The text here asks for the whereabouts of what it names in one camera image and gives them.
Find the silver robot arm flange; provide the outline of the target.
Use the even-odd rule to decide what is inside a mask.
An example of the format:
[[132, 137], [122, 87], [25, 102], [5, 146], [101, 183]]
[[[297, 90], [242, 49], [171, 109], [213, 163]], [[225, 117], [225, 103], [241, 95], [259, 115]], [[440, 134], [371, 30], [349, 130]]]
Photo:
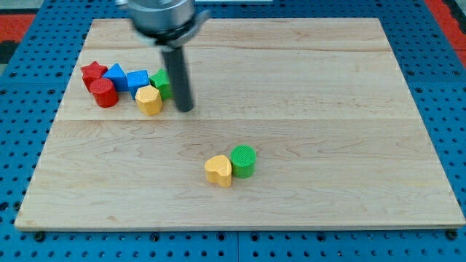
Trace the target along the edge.
[[127, 11], [142, 41], [166, 49], [187, 44], [210, 19], [208, 10], [196, 11], [193, 0], [116, 0], [115, 4]]

